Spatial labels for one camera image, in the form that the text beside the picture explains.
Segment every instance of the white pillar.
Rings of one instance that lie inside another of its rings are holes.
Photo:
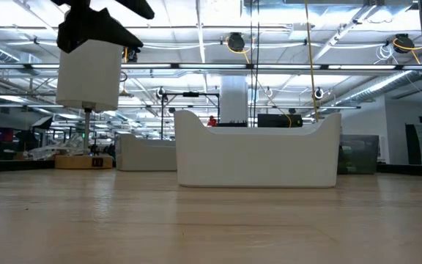
[[[221,122],[248,121],[246,76],[221,77]]]

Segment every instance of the pole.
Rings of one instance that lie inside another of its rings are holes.
[[[86,113],[86,128],[84,130],[84,154],[88,155],[89,154],[89,129],[90,129],[90,122],[91,122],[91,112],[92,109],[84,109],[84,112]]]
[[[164,139],[164,94],[160,98],[160,140]]]

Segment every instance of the ceiling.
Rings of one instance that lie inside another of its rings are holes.
[[[253,63],[268,64],[307,64],[308,46],[303,45],[307,38],[306,11],[303,1],[297,4],[283,4],[284,0],[260,0],[260,15],[256,14],[256,1],[253,4],[252,19],[249,13],[249,0],[149,0],[155,11],[155,18],[148,21],[129,11],[114,0],[92,0],[95,10],[107,8],[111,15],[135,36],[144,42],[145,47],[138,55],[139,63],[190,62],[190,63],[242,63],[246,60],[242,54],[229,51],[227,45],[221,45],[231,32],[240,32],[251,47],[251,37],[258,43],[253,50]],[[360,10],[366,11],[363,1],[333,0],[309,1],[309,20],[311,42],[314,55],[323,50],[323,45],[337,32],[343,32]],[[384,7],[378,7],[373,15],[363,18],[359,24],[350,27],[328,48],[315,62],[317,64],[372,65],[395,64],[391,58],[378,59],[378,52],[386,40],[392,40],[395,34],[409,35],[416,45],[422,45],[419,12],[411,1],[385,1]],[[56,47],[57,26],[64,20],[69,7],[56,6],[49,0],[0,0],[0,48],[10,54],[31,54],[40,63],[58,63],[60,50]],[[202,34],[203,45],[199,37]],[[412,54],[394,54],[399,64],[415,64]],[[422,63],[422,51],[418,51]],[[129,78],[119,91],[125,89],[134,98],[120,98],[120,103],[153,103],[158,87],[169,92],[201,91],[218,92],[221,87],[219,72],[209,72],[206,76],[197,72],[179,70],[156,70],[155,77],[148,77],[148,70],[126,70]],[[40,86],[38,92],[56,92],[56,71],[43,71],[47,78],[33,77],[32,86]],[[247,75],[251,84],[251,74]],[[0,78],[19,88],[29,88],[30,78],[17,77],[17,72],[0,70]],[[345,92],[373,79],[372,74],[360,72],[358,75],[337,74],[320,75],[316,72],[314,83],[325,91],[330,91],[333,99]],[[311,101],[311,77],[307,72],[300,74],[259,74],[259,82],[272,90],[276,104],[305,105]],[[44,96],[46,101],[54,102],[54,96]],[[177,98],[176,104],[210,104],[206,98]],[[263,92],[259,94],[257,104],[270,104]],[[200,116],[217,114],[215,108],[194,109]],[[133,121],[151,118],[158,121],[145,109],[120,109],[123,117]]]

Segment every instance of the black cable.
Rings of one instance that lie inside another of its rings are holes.
[[[255,74],[255,93],[253,95],[253,120],[256,117],[256,96],[258,92],[258,63],[260,60],[260,0],[256,0],[256,13],[258,14],[258,25],[256,26],[256,74]]]

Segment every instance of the yellow cable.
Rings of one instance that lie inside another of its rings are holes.
[[[246,52],[244,52],[243,56],[245,56],[245,59],[247,60],[247,64],[250,64],[250,61],[248,60],[248,56]]]
[[[396,44],[396,41],[397,41],[397,40],[398,40],[398,39],[393,40],[393,44],[394,44],[395,46],[399,47],[399,48],[403,48],[404,50],[408,50],[408,51],[417,51],[417,50],[421,50],[421,49],[422,49],[422,47],[420,47],[420,48],[407,48],[407,47],[404,47],[404,46],[400,46],[400,45]]]
[[[415,57],[416,62],[418,62],[418,64],[421,64],[421,62],[418,59],[418,55],[416,55],[415,51],[411,51],[411,52],[413,53],[413,56]]]
[[[291,120],[291,117],[290,117],[288,114],[286,114],[283,110],[281,110],[280,108],[278,108],[278,106],[276,105],[276,103],[275,103],[275,102],[273,102],[273,100],[271,100],[270,96],[269,96],[269,95],[267,95],[267,93],[265,92],[265,90],[264,90],[264,88],[263,88],[262,84],[260,84],[260,81],[256,80],[256,82],[258,82],[258,85],[260,86],[260,89],[262,89],[262,91],[263,91],[264,95],[266,95],[266,96],[268,97],[268,100],[270,100],[270,102],[271,102],[274,106],[276,106],[276,108],[277,108],[277,109],[278,109],[281,113],[283,113],[283,114],[287,117],[287,119],[289,120],[289,127],[291,128],[291,127],[292,127],[292,120]]]
[[[308,0],[306,0],[306,17],[307,17],[307,41],[308,41],[308,58],[311,63],[311,80],[312,80],[312,103],[314,105],[315,120],[319,122],[319,112],[317,111],[317,104],[315,101],[315,81],[314,81],[314,61],[312,59],[312,44],[311,44],[311,33],[310,23],[308,22]]]

